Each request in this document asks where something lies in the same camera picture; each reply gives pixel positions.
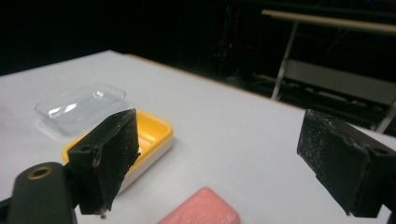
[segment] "table surface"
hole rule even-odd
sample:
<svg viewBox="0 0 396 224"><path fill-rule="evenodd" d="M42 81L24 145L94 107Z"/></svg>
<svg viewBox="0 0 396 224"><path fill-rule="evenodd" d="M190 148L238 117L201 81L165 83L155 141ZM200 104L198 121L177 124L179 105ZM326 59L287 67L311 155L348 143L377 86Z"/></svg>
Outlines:
<svg viewBox="0 0 396 224"><path fill-rule="evenodd" d="M106 221L156 223L208 186L240 214L242 223L386 223L346 216L297 155L304 111L265 97L112 51L0 77L0 199L30 166L62 162L71 137L43 130L35 105L94 82L126 90L126 103L166 120L172 148L113 203ZM396 148L396 139L363 130Z"/></svg>

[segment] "screw hole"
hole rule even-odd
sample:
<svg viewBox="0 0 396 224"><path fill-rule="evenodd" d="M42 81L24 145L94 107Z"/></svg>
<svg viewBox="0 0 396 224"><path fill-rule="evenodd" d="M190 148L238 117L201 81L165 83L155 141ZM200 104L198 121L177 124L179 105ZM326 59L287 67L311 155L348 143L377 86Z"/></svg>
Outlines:
<svg viewBox="0 0 396 224"><path fill-rule="evenodd" d="M52 167L49 166L42 166L34 169L32 172L29 173L27 176L29 179L40 179L52 172Z"/></svg>

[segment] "transparent plastic tray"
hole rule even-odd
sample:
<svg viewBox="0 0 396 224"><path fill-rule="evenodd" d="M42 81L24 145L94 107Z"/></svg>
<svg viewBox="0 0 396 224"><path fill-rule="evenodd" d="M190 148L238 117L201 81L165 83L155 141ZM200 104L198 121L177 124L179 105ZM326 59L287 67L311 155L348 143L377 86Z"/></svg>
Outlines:
<svg viewBox="0 0 396 224"><path fill-rule="evenodd" d="M52 129L76 135L87 126L120 111L125 95L123 90L95 83L44 100L35 106L35 111Z"/></svg>

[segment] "dark background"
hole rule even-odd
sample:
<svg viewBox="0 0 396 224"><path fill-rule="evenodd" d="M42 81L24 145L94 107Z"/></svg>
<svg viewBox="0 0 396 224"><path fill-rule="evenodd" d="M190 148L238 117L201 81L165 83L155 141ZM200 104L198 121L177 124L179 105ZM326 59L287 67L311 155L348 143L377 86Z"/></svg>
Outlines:
<svg viewBox="0 0 396 224"><path fill-rule="evenodd" d="M0 0L0 75L112 49L270 96L292 24L262 16L264 8L396 24L391 0ZM392 35L302 24L290 57L396 82ZM344 101L334 100L318 94L331 90L306 88L286 80L280 101L365 128L389 109L345 95L340 95ZM388 134L396 133L394 126Z"/></svg>

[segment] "yellow container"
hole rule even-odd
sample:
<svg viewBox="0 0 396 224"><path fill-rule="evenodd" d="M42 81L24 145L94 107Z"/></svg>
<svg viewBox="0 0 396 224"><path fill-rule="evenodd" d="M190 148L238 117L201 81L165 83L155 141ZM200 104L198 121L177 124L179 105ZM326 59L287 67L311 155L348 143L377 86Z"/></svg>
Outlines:
<svg viewBox="0 0 396 224"><path fill-rule="evenodd" d="M173 145L173 129L169 123L139 110L136 119L140 156L122 181L119 193L131 185ZM62 159L65 163L69 162L67 151L83 137L84 135L64 147Z"/></svg>

